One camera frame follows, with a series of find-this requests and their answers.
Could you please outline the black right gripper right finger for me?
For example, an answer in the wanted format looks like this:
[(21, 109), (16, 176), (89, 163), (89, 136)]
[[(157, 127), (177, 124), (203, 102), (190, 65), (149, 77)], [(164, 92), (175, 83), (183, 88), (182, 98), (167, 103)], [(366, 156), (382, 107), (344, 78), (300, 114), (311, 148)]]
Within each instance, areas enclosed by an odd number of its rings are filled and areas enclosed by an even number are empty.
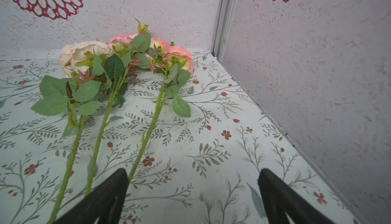
[(269, 169), (262, 169), (258, 178), (262, 201), (270, 224), (333, 224), (282, 179)]

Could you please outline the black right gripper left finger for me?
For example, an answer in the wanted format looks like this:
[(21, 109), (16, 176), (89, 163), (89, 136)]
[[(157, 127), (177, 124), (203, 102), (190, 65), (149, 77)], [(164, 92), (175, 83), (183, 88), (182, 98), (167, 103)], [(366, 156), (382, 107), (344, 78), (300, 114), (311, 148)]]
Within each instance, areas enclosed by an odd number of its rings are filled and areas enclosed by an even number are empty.
[(55, 224), (117, 224), (128, 186), (125, 169), (116, 170)]

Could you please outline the cream artificial rose stem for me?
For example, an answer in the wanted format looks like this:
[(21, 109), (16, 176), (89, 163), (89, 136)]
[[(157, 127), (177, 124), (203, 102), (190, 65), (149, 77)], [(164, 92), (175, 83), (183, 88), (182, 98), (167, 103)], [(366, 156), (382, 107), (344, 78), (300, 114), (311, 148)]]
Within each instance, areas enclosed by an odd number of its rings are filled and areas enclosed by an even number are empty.
[(58, 58), (58, 64), (65, 78), (59, 79), (45, 75), (39, 84), (42, 98), (31, 109), (47, 117), (66, 113), (68, 122), (63, 136), (67, 137), (75, 133), (75, 139), (67, 157), (64, 177), (48, 220), (50, 224), (55, 222), (59, 213), (86, 117), (94, 114), (101, 106), (101, 102), (95, 100), (102, 87), (99, 76), (104, 73), (103, 61), (112, 54), (112, 49), (101, 41), (67, 45)]

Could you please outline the pink artificial rose stem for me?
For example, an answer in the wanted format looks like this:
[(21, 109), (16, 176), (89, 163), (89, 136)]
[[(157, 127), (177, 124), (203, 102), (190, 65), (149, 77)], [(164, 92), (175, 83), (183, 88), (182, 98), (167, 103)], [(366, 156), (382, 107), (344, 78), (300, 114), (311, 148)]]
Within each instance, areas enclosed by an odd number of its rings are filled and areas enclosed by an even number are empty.
[(113, 104), (118, 102), (119, 106), (123, 105), (124, 95), (122, 91), (125, 90), (126, 79), (132, 68), (150, 68), (150, 64), (143, 54), (150, 48), (151, 40), (151, 34), (139, 32), (130, 35), (116, 35), (107, 42), (111, 53), (106, 55), (103, 62), (99, 63), (102, 72), (99, 78), (105, 79), (102, 91), (107, 95), (108, 102), (96, 137), (91, 167), (85, 186), (85, 196), (88, 196), (92, 191), (99, 149), (106, 127), (111, 123), (110, 114)]

